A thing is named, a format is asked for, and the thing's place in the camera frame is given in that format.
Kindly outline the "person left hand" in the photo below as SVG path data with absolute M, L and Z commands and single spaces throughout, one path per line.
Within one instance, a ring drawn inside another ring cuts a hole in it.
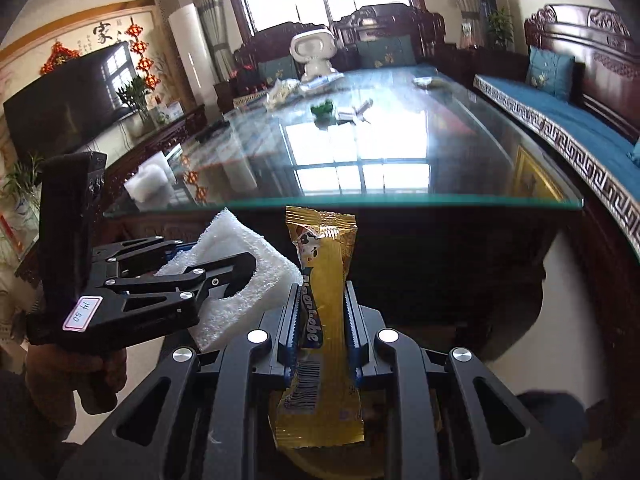
M 112 393 L 119 393 L 127 381 L 127 350 L 105 358 L 65 351 L 55 344 L 30 346 L 26 354 L 25 384 L 43 416 L 60 427 L 75 425 L 74 392 L 89 377 L 105 375 Z

